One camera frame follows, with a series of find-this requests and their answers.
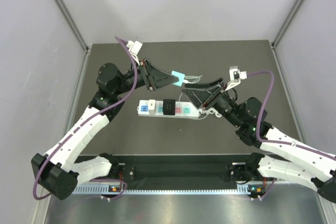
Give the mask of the teal charger block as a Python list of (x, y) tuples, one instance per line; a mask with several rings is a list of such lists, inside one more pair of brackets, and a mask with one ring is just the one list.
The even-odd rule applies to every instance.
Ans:
[(177, 72), (177, 71), (172, 71), (171, 75), (177, 77), (177, 81), (172, 83), (172, 85), (177, 86), (177, 87), (181, 87), (184, 83), (185, 74)]

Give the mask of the white cube adapter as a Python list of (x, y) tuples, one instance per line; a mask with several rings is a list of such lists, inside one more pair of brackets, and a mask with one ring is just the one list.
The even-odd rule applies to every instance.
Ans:
[(148, 111), (150, 113), (154, 113), (156, 108), (156, 101), (154, 99), (150, 99), (148, 101)]

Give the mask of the white power strip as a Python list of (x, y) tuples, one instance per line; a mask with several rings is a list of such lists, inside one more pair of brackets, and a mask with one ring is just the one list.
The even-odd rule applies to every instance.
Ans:
[(196, 120), (200, 117), (199, 110), (194, 105), (192, 105), (191, 102), (177, 101), (175, 103), (175, 115), (164, 115), (162, 105), (162, 100), (156, 100), (155, 112), (150, 113), (148, 111), (148, 100), (140, 100), (137, 107), (137, 113), (139, 116), (149, 116), (156, 118), (181, 118)]

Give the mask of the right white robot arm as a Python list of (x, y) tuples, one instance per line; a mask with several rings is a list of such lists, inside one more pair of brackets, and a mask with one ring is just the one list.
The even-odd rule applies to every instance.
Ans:
[(209, 83), (188, 83), (182, 92), (198, 109), (215, 109), (237, 128), (236, 135), (246, 145), (281, 157), (273, 159), (264, 154), (251, 154), (245, 165), (248, 178), (287, 180), (335, 202), (335, 155), (304, 144), (266, 122), (266, 99), (259, 101), (252, 97), (237, 104), (228, 95), (229, 90), (248, 76), (236, 72), (228, 83), (222, 78)]

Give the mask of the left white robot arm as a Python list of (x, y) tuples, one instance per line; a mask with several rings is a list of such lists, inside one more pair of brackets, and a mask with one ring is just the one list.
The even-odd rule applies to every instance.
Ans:
[(114, 180), (119, 168), (108, 155), (99, 155), (91, 160), (76, 163), (78, 156), (105, 126), (120, 112), (125, 100), (139, 87), (150, 91), (178, 82), (178, 77), (156, 68), (148, 59), (139, 64), (132, 63), (131, 69), (122, 74), (113, 63), (100, 67), (96, 84), (98, 91), (85, 108), (74, 126), (44, 155), (36, 154), (31, 159), (35, 177), (33, 197), (41, 185), (49, 194), (60, 200), (66, 199), (74, 189), (99, 177)]

